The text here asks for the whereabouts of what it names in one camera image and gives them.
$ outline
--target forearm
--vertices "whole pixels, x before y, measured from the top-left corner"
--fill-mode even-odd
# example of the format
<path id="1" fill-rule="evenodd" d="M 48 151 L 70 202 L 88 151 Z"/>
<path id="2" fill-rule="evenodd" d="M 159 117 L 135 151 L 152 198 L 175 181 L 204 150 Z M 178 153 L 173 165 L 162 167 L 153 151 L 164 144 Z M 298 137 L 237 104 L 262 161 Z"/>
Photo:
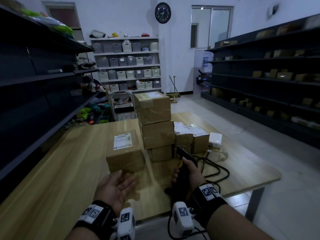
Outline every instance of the forearm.
<path id="1" fill-rule="evenodd" d="M 225 204 L 210 217 L 207 225 L 210 239 L 214 240 L 272 240 L 269 235 Z"/>
<path id="2" fill-rule="evenodd" d="M 99 240 L 99 238 L 88 228 L 77 227 L 69 233 L 65 240 Z"/>

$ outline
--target barcode scanner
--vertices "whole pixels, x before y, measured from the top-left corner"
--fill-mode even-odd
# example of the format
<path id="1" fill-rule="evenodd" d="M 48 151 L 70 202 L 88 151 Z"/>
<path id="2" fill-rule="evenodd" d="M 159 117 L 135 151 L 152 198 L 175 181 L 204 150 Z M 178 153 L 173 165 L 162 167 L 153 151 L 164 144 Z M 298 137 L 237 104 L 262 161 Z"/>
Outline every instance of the barcode scanner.
<path id="1" fill-rule="evenodd" d="M 187 165 L 183 163 L 182 157 L 192 161 L 196 165 L 196 167 L 198 167 L 198 164 L 195 161 L 195 159 L 189 153 L 187 153 L 184 149 L 182 149 L 180 146 L 177 146 L 177 155 L 179 155 L 179 160 L 181 160 L 181 163 L 178 166 L 179 173 L 178 173 L 177 181 L 175 183 L 172 183 L 171 188 L 166 188 L 164 190 L 164 192 L 167 195 L 171 196 L 173 204 L 178 201 L 185 201 L 187 193 L 190 189 L 190 181 L 189 181 L 190 172 Z"/>

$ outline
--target black round clock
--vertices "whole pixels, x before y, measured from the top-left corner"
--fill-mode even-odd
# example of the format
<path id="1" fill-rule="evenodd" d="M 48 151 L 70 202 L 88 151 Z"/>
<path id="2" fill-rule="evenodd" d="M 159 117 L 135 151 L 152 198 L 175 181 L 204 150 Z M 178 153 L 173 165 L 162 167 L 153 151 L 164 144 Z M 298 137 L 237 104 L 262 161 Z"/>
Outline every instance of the black round clock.
<path id="1" fill-rule="evenodd" d="M 165 24 L 171 18 L 171 9 L 167 3 L 161 2 L 155 7 L 154 15 L 159 23 Z"/>

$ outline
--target black wristband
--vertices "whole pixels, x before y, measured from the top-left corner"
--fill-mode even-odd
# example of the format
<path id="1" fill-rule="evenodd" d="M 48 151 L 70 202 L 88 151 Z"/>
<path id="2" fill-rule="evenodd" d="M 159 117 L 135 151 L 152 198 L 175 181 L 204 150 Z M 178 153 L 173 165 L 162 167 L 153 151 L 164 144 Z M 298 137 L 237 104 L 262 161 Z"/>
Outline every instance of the black wristband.
<path id="1" fill-rule="evenodd" d="M 192 207 L 196 213 L 195 220 L 197 220 L 203 228 L 207 227 L 212 214 L 220 206 L 225 204 L 227 204 L 227 202 L 211 184 L 196 188 L 188 201 L 188 206 Z"/>
<path id="2" fill-rule="evenodd" d="M 110 205 L 95 200 L 80 216 L 74 228 L 84 227 L 93 231 L 99 239 L 109 239 L 113 233 L 113 219 L 117 218 Z"/>

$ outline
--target white floor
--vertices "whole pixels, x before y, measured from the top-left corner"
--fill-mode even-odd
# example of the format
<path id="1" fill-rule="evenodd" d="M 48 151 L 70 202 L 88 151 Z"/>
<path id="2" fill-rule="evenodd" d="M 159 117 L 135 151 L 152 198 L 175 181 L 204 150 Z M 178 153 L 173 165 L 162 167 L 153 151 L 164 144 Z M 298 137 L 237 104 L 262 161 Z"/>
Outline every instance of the white floor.
<path id="1" fill-rule="evenodd" d="M 320 150 L 205 100 L 199 93 L 182 96 L 171 105 L 172 113 L 188 111 L 282 173 L 282 180 L 271 187 L 258 227 L 276 240 L 320 239 Z M 242 214 L 249 200 L 250 192 L 227 199 Z M 138 227 L 136 239 L 170 239 L 167 221 L 162 218 L 147 228 Z"/>

